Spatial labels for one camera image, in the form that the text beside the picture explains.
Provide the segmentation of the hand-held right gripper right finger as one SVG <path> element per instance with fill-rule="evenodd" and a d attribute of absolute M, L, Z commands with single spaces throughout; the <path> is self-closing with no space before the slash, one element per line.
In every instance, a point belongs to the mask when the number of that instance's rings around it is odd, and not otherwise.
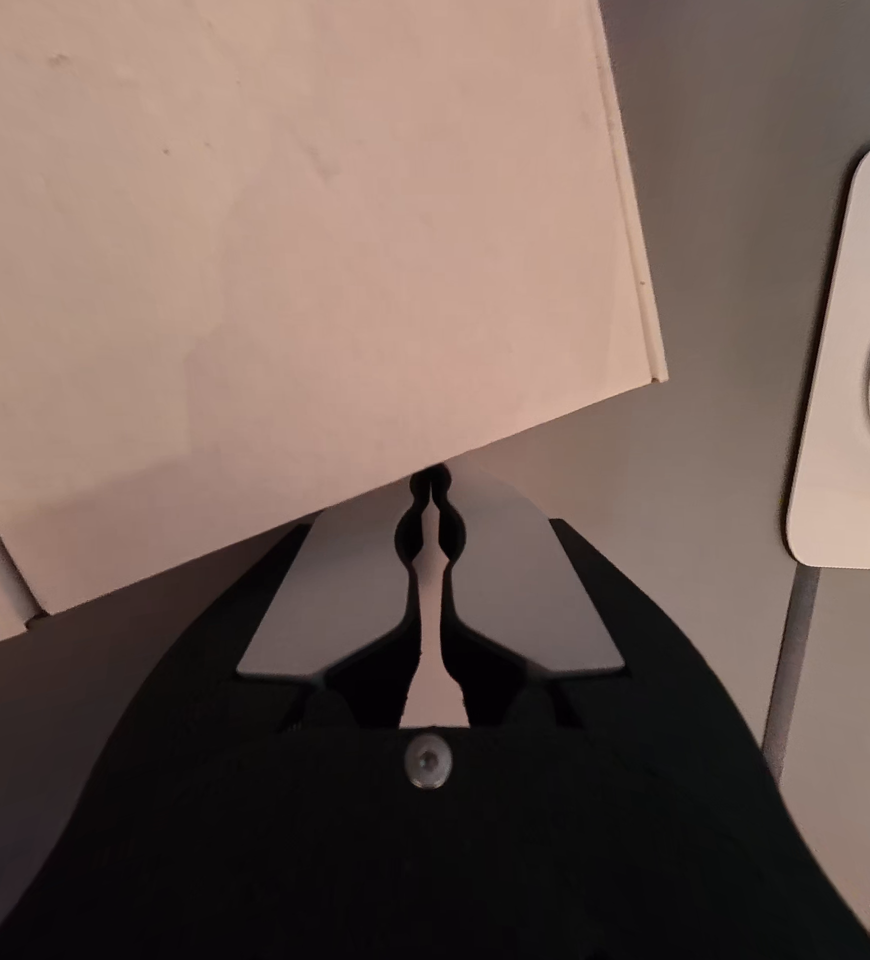
<path fill-rule="evenodd" d="M 623 675 L 625 661 L 550 519 L 515 487 L 465 464 L 432 468 L 442 661 L 468 725 L 500 726 L 525 689 L 568 712 L 557 686 Z"/>

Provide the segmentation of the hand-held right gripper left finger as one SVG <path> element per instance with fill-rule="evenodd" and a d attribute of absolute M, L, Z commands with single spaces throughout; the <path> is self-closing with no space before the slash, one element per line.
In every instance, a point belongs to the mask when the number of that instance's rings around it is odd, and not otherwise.
<path fill-rule="evenodd" d="M 236 668 L 240 678 L 330 691 L 358 725 L 397 728 L 417 672 L 422 618 L 414 560 L 429 472 L 323 510 Z"/>

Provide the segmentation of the white cardboard mailer box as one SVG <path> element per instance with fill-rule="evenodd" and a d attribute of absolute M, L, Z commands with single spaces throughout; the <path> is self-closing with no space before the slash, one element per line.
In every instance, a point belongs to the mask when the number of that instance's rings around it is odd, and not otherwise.
<path fill-rule="evenodd" d="M 0 2 L 0 641 L 668 378 L 598 2 Z"/>

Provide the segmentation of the white sign stand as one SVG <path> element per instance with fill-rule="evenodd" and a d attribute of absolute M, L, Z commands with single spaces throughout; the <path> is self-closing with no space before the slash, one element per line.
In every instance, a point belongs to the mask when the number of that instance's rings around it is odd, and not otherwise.
<path fill-rule="evenodd" d="M 849 187 L 785 532 L 805 566 L 870 570 L 870 151 Z"/>

